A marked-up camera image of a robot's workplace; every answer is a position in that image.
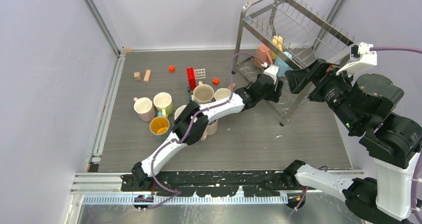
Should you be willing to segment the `small yellow cup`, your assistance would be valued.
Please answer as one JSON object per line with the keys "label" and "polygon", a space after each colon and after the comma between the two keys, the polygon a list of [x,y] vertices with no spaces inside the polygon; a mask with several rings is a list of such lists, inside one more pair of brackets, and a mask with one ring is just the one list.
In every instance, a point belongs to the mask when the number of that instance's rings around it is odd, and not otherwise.
{"label": "small yellow cup", "polygon": [[273,36],[271,43],[280,51],[283,51],[284,39],[281,36]]}

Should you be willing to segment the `black glossy mug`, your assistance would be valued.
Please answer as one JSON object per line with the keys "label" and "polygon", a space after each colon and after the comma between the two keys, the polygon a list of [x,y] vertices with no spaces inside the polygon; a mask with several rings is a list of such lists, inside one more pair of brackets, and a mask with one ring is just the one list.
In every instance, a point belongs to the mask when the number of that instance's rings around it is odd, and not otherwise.
{"label": "black glossy mug", "polygon": [[229,98],[231,95],[231,90],[227,88],[220,88],[215,91],[214,93],[214,99],[215,101],[223,100],[226,98]]}

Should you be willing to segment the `light blue cup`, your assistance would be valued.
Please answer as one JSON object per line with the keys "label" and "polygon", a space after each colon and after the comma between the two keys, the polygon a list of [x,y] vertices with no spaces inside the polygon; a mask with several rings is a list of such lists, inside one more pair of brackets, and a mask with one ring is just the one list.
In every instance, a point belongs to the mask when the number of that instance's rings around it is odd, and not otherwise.
{"label": "light blue cup", "polygon": [[284,77],[286,71],[292,70],[292,68],[280,57],[276,57],[274,61],[274,65],[279,67],[279,70],[277,73],[278,77]]}

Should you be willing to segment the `red duplo block tower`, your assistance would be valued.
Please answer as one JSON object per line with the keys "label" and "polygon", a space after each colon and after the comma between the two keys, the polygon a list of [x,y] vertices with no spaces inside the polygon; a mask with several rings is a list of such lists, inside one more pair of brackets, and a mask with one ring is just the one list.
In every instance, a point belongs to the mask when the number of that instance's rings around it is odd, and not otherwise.
{"label": "red duplo block tower", "polygon": [[187,68],[187,79],[188,79],[189,89],[192,92],[197,86],[195,72],[192,67]]}

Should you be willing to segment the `blue patterned mug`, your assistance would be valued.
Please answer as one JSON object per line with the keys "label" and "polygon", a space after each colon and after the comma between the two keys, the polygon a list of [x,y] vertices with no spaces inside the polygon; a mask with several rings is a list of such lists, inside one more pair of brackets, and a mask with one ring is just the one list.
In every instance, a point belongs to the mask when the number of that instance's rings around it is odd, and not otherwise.
{"label": "blue patterned mug", "polygon": [[170,133],[170,121],[166,113],[158,112],[158,116],[150,122],[150,131],[152,135],[160,142],[165,141]]}

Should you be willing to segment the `tan wooden block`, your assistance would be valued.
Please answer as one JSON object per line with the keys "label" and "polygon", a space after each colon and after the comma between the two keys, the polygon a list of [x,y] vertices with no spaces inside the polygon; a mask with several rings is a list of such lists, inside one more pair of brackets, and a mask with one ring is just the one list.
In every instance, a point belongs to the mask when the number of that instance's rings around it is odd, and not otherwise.
{"label": "tan wooden block", "polygon": [[151,70],[146,70],[145,71],[144,79],[143,79],[144,82],[148,83],[150,81],[151,73],[152,73]]}

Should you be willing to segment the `brown wooden block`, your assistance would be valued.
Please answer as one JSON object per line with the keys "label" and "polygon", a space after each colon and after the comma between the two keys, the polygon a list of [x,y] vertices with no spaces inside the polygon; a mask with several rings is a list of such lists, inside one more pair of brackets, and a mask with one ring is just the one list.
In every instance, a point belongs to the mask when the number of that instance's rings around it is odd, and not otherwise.
{"label": "brown wooden block", "polygon": [[236,86],[236,83],[232,83],[232,84],[230,84],[230,85],[227,87],[227,89],[228,89],[228,90],[231,90],[231,91],[234,91],[235,86]]}

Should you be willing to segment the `pale yellow mug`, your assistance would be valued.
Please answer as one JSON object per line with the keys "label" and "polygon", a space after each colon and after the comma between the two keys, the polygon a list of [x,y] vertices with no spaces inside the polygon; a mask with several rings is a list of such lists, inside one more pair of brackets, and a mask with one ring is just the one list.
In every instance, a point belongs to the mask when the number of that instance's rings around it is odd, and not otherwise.
{"label": "pale yellow mug", "polygon": [[164,117],[168,117],[174,111],[172,96],[167,92],[160,92],[153,98],[153,104]]}

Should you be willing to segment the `small salmon cup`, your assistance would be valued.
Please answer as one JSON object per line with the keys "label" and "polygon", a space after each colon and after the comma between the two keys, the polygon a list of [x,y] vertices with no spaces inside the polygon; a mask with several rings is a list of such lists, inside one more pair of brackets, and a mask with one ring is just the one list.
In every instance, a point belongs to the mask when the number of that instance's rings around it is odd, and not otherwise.
{"label": "small salmon cup", "polygon": [[253,58],[253,63],[256,67],[262,68],[263,64],[273,65],[276,55],[272,50],[267,47],[265,44],[262,44],[258,47],[255,52],[255,58]]}

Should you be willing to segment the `pink faceted mug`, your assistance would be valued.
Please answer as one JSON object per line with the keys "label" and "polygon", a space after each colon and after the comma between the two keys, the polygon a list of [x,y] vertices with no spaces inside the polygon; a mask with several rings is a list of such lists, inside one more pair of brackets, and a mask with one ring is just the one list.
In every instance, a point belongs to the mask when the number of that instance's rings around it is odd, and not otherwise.
{"label": "pink faceted mug", "polygon": [[156,117],[156,109],[153,102],[147,97],[134,97],[134,110],[145,122],[150,122]]}

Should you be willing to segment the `pink cup rack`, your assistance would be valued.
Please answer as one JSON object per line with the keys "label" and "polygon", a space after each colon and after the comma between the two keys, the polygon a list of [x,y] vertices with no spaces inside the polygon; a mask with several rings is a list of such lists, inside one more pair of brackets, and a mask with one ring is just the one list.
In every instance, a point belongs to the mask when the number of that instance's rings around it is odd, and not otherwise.
{"label": "pink cup rack", "polygon": [[208,136],[214,135],[218,130],[218,120],[211,122],[207,125],[202,137],[201,141],[204,141]]}

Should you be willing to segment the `dark red cup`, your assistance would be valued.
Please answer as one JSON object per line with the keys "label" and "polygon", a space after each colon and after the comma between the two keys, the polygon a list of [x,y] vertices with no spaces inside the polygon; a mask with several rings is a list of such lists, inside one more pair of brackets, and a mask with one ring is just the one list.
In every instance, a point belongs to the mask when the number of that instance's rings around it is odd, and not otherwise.
{"label": "dark red cup", "polygon": [[174,120],[176,120],[180,114],[182,113],[182,111],[184,110],[184,108],[186,107],[186,105],[180,106],[178,107],[175,112],[174,112]]}

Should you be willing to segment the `orange cube far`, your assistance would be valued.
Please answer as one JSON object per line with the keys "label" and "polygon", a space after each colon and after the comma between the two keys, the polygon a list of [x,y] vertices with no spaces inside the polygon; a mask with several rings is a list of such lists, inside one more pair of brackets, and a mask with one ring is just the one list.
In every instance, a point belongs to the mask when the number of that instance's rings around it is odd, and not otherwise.
{"label": "orange cube far", "polygon": [[176,68],[175,68],[175,66],[169,66],[168,70],[169,70],[170,73],[174,73]]}

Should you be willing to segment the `cream floral mug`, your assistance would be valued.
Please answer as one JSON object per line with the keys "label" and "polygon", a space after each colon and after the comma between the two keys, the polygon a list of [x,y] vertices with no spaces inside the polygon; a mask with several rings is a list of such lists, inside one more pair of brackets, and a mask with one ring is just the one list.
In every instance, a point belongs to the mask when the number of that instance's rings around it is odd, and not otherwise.
{"label": "cream floral mug", "polygon": [[214,101],[214,89],[208,84],[204,84],[202,81],[198,82],[198,85],[193,91],[193,100],[197,104],[208,104]]}

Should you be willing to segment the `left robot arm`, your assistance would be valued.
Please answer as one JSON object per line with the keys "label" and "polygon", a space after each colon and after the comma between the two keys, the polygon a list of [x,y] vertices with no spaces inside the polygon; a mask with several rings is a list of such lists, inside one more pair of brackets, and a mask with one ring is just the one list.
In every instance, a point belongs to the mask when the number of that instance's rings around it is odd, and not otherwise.
{"label": "left robot arm", "polygon": [[153,178],[178,151],[197,143],[209,123],[224,116],[254,108],[260,101],[278,102],[283,80],[277,76],[259,74],[255,82],[237,88],[228,98],[199,105],[190,102],[175,120],[163,143],[146,159],[134,164],[133,184],[141,191],[152,187]]}

